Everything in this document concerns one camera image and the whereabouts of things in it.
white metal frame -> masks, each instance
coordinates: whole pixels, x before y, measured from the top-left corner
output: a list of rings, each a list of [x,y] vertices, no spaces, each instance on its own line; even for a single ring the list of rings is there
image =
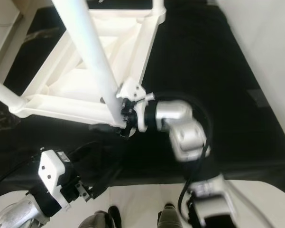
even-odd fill
[[[124,127],[120,114],[121,100],[116,98],[117,90],[127,78],[133,78],[140,84],[147,65],[148,56],[156,34],[157,26],[165,20],[163,0],[153,0],[151,10],[90,10],[88,11],[84,0],[53,0],[67,32],[62,36],[52,53],[40,68],[30,85],[21,97],[15,95],[8,88],[0,84],[0,101],[9,107],[11,113],[24,118],[31,114],[66,119],[82,123],[107,123]],[[108,31],[97,26],[105,17],[135,19],[139,28],[133,27],[130,31],[135,34],[134,50],[130,53],[128,63],[118,62],[127,68],[122,79],[116,79],[112,69],[107,50],[103,49],[103,40],[100,37],[110,37]],[[120,33],[113,29],[111,33]],[[77,52],[86,65],[86,74],[91,74],[105,104],[100,101],[54,96],[48,94],[47,82],[57,78],[65,71],[74,52]]]

gray pants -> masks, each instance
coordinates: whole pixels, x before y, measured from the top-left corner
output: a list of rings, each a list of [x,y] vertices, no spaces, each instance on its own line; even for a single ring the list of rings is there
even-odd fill
[[[182,228],[181,221],[173,205],[167,204],[158,214],[158,228]],[[79,228],[116,228],[114,220],[104,211],[97,211],[86,218]]]

black fabric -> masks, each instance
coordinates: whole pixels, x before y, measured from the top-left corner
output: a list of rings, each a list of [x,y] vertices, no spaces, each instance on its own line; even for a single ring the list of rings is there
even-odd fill
[[[165,5],[166,20],[158,27],[143,87],[147,92],[196,96],[214,118],[211,149],[225,177],[265,181],[285,192],[285,135],[272,109],[259,108],[248,94],[260,87],[225,16],[204,1],[166,0]],[[39,9],[28,33],[48,28],[58,30],[24,43],[9,72],[5,85],[18,95],[65,30],[54,8]],[[67,152],[90,141],[101,142],[101,150],[95,148],[75,164],[86,184],[97,181],[116,161],[122,161],[123,171],[112,185],[184,181],[165,133],[148,130],[124,140],[90,131],[86,124],[35,115],[0,133],[0,175],[40,147]],[[36,184],[37,166],[32,163],[7,178],[0,195]]]

white pole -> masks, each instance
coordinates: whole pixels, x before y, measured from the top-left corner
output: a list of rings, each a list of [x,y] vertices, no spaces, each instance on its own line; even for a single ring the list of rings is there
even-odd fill
[[[161,14],[163,11],[165,11],[164,0],[152,0],[152,3],[152,11],[154,14]]]
[[[77,50],[92,72],[105,104],[115,122],[123,123],[118,86],[98,38],[85,0],[52,0]]]
[[[11,112],[24,107],[26,100],[17,96],[0,83],[0,101],[9,107]]]

black shoe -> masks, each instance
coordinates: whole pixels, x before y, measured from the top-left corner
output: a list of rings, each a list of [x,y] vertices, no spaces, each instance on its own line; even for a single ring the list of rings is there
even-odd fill
[[[173,208],[175,208],[175,206],[172,204],[172,203],[167,203],[167,204],[165,204],[165,208],[166,207],[173,207]]]
[[[160,219],[161,214],[162,214],[162,211],[158,213],[158,217],[157,217],[157,226],[158,226],[158,223],[159,223],[159,219]]]
[[[113,218],[116,228],[122,228],[121,216],[116,206],[111,206],[108,210],[108,214]]]

